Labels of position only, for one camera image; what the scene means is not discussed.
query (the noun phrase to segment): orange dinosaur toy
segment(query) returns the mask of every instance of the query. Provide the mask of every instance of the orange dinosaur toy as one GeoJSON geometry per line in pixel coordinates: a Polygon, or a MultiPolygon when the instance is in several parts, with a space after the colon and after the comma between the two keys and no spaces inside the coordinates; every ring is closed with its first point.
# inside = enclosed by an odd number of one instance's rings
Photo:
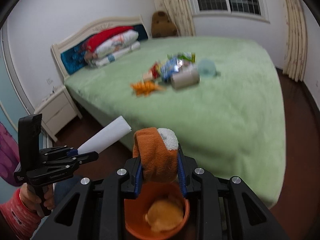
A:
{"type": "Polygon", "coordinates": [[[144,94],[145,96],[148,96],[152,91],[165,90],[165,88],[155,84],[152,81],[147,81],[144,83],[139,81],[138,83],[131,84],[130,86],[136,92],[137,96],[140,96],[142,94],[144,94]]]}

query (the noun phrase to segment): bed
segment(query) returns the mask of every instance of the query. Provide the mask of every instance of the bed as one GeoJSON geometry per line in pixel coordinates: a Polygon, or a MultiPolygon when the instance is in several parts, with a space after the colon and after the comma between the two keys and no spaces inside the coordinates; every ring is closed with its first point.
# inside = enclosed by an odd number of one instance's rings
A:
{"type": "Polygon", "coordinates": [[[53,58],[71,96],[103,126],[122,115],[132,133],[146,127],[173,130],[185,155],[215,176],[240,176],[271,207],[280,195],[285,171],[284,104],[268,53],[250,40],[219,37],[151,39],[141,17],[103,18],[52,45],[53,58]],[[84,67],[69,75],[61,54],[102,29],[143,26],[141,48],[102,68],[84,67]],[[190,51],[196,61],[212,59],[221,76],[201,78],[181,91],[168,87],[136,97],[130,83],[142,79],[167,54],[190,51]]]}

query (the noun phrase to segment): wooden floor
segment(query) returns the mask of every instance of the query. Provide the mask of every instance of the wooden floor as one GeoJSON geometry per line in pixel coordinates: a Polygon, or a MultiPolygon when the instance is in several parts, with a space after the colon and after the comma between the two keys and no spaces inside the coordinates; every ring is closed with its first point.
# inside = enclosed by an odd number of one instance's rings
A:
{"type": "MultiPolygon", "coordinates": [[[[303,240],[320,214],[320,132],[315,115],[301,83],[295,83],[279,72],[284,97],[287,137],[287,166],[280,199],[272,213],[290,239],[303,240]]],[[[84,111],[84,118],[74,119],[58,135],[55,145],[79,147],[102,129],[84,111]]],[[[100,154],[99,160],[82,165],[77,174],[93,180],[103,179],[123,167],[131,152],[117,142],[100,154]]],[[[174,239],[196,239],[194,217],[174,239]]]]}

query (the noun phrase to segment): nightstand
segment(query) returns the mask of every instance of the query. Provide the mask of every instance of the nightstand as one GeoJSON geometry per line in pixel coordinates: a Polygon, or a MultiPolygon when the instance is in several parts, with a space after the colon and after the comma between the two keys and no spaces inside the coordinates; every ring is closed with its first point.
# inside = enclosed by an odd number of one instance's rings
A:
{"type": "Polygon", "coordinates": [[[42,128],[56,142],[55,136],[67,123],[81,113],[73,102],[65,86],[57,88],[35,109],[35,114],[42,114],[42,128]]]}

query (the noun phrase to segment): human hand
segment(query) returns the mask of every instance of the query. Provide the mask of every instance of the human hand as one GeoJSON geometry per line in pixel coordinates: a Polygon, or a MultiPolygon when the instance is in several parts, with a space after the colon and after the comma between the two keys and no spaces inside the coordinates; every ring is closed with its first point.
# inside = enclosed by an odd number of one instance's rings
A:
{"type": "MultiPolygon", "coordinates": [[[[45,198],[44,206],[49,210],[54,209],[55,206],[54,206],[52,184],[48,185],[48,191],[44,194],[44,198],[45,198]]],[[[27,188],[26,183],[24,183],[20,189],[20,199],[22,203],[25,205],[25,207],[28,208],[31,212],[36,212],[37,205],[41,203],[40,197],[38,197],[36,194],[31,192],[27,188]]]]}

